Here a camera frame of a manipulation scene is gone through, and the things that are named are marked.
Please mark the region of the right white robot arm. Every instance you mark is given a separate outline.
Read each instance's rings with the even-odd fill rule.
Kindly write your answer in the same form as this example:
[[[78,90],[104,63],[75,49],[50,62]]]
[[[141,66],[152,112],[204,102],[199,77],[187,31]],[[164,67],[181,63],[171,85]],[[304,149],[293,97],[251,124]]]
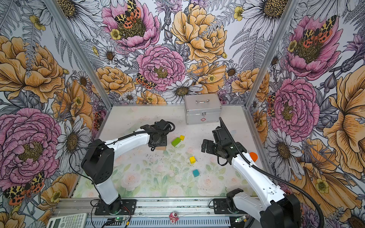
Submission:
[[[216,212],[248,214],[258,220],[263,228],[300,228],[299,200],[293,195],[287,195],[257,167],[246,148],[234,140],[223,119],[220,118],[219,122],[220,126],[212,131],[214,140],[203,140],[201,151],[215,155],[218,160],[224,159],[223,166],[231,165],[245,178],[258,197],[254,198],[236,188],[226,194],[223,206],[215,204]]]

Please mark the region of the green rectangular block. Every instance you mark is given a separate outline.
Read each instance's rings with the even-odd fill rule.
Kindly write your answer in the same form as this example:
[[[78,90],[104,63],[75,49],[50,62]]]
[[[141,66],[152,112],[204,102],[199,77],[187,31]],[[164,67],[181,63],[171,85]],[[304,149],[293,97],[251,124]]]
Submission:
[[[176,147],[179,143],[181,142],[181,139],[179,137],[175,138],[172,142],[171,145],[173,147]]]

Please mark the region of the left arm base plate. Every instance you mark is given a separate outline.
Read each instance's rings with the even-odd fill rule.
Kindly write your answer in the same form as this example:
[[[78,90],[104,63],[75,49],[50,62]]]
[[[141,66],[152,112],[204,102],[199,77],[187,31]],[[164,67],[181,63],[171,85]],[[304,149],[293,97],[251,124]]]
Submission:
[[[136,199],[117,199],[116,202],[107,205],[101,200],[97,203],[95,215],[134,215],[136,203]]]

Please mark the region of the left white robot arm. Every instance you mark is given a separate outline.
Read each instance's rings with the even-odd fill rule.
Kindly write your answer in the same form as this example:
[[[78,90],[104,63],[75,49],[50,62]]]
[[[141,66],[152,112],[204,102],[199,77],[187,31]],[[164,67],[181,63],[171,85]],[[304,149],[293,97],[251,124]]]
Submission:
[[[91,178],[99,193],[99,206],[104,207],[102,211],[111,215],[124,211],[132,214],[113,184],[111,176],[114,163],[123,154],[142,145],[148,145],[151,151],[167,146],[167,135],[174,130],[172,122],[160,120],[152,125],[143,125],[126,136],[109,141],[97,139],[89,145],[81,168]]]

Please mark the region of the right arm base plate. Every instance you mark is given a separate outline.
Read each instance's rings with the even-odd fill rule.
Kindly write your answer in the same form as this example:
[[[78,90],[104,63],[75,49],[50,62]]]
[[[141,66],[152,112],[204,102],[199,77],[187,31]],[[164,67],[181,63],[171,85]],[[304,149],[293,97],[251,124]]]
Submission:
[[[228,203],[226,198],[215,198],[209,206],[213,208],[215,214],[246,214],[245,211],[236,209],[232,203]]]

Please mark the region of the natural wood block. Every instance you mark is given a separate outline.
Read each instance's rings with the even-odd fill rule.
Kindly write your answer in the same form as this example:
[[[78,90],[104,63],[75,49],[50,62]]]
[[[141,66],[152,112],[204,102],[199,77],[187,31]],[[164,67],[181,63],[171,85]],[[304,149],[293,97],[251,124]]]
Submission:
[[[156,147],[156,150],[158,150],[158,151],[165,151],[166,150],[166,146]]]

